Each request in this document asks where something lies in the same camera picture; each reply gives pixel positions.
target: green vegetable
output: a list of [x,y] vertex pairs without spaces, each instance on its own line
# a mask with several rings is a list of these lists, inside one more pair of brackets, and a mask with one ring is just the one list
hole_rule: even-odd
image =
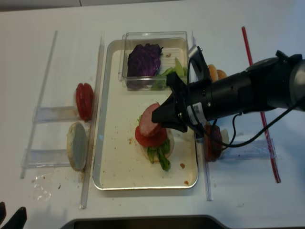
[[166,76],[176,72],[177,75],[182,79],[184,83],[186,83],[186,68],[182,67],[179,60],[175,58],[175,67],[174,68],[168,68],[165,72],[163,72],[160,75],[156,75],[156,80],[151,87],[151,90],[163,90],[166,88]]
[[175,70],[176,70],[176,73],[177,75],[181,78],[181,77],[184,77],[184,70],[183,70],[183,67],[181,66],[179,60],[177,59],[177,57],[175,58]]
[[164,154],[160,148],[157,152],[158,152],[158,158],[159,158],[159,162],[160,162],[162,169],[165,171],[168,171],[171,167],[170,161],[164,156]]
[[151,87],[151,90],[162,90],[166,87],[166,75],[156,75],[156,78],[158,78],[153,86]]
[[187,67],[183,67],[184,76],[187,76]]
[[138,123],[140,124],[140,120],[142,118],[142,115],[139,116],[139,118],[137,119]]
[[159,147],[148,147],[147,155],[150,162],[154,163],[155,155],[158,156],[160,165],[163,170],[168,171],[170,169],[170,161],[165,157],[170,152],[170,140],[167,138]]
[[154,156],[157,154],[158,149],[156,147],[148,147],[147,148],[147,156],[150,162],[154,163]]
[[167,76],[175,71],[175,68],[168,68],[165,72],[162,73],[163,76]]
[[160,146],[160,149],[164,153],[164,155],[170,152],[170,140],[168,138]]

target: black object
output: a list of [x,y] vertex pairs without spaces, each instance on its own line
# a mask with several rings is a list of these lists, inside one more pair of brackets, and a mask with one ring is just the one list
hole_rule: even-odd
[[[0,203],[0,225],[6,217],[4,202]],[[27,221],[27,211],[25,207],[19,208],[10,220],[1,229],[22,229]]]
[[75,229],[227,229],[225,225],[210,216],[179,216],[179,217],[151,217],[128,219],[105,219],[93,221],[78,221]]
[[[191,49],[192,52],[197,50],[199,47]],[[198,123],[204,121],[278,107],[294,106],[294,109],[305,110],[305,103],[295,106],[305,96],[305,60],[302,55],[288,57],[277,51],[277,57],[257,62],[241,73],[214,83],[200,55],[201,52],[195,53],[196,59],[190,58],[188,71],[192,63],[196,74],[205,72],[205,75],[189,84],[188,74],[187,85],[176,73],[168,75],[166,84],[173,93],[152,113],[153,122],[182,132],[186,132],[188,126],[203,136],[205,131]]]

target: clear plastic container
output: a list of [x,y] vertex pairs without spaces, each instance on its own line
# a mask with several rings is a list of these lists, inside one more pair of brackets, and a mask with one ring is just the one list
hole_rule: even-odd
[[123,80],[129,90],[162,90],[166,88],[166,76],[127,76],[129,54],[136,45],[144,46],[147,43],[158,44],[162,48],[161,66],[157,75],[164,73],[168,68],[174,68],[175,58],[179,60],[182,67],[187,67],[188,45],[185,31],[127,33],[122,38],[123,51],[120,60],[119,80]]

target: bread slice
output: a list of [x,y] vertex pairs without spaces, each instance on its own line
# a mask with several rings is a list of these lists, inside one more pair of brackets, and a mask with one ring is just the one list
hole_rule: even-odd
[[217,73],[217,70],[216,70],[215,66],[213,64],[209,64],[208,68],[210,70],[210,76],[211,76],[212,82],[217,81],[218,80],[218,73]]
[[223,70],[220,70],[220,69],[217,69],[217,74],[218,74],[219,80],[227,77],[227,74]]
[[[173,140],[172,131],[170,129],[166,129],[166,132],[167,132],[167,138],[170,140],[170,152],[168,154],[165,154],[165,157],[168,158],[173,152],[174,140]],[[147,155],[147,147],[140,146],[140,148],[141,148],[141,151],[144,154],[144,156],[147,158],[147,160],[149,160],[149,157]],[[159,162],[158,155],[154,156],[153,161],[154,162]]]
[[72,124],[67,134],[67,156],[75,171],[82,171],[86,164],[88,139],[80,122]]

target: tray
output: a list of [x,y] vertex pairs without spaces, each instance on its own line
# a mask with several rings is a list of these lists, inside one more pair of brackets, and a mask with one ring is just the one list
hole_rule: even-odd
[[134,138],[137,119],[150,104],[163,103],[171,91],[129,91],[123,87],[117,75],[122,48],[122,41],[113,41],[107,50],[93,165],[95,186],[100,190],[193,187],[198,179],[193,131],[183,134],[173,130],[175,145],[168,158],[172,164],[168,172],[142,155]]

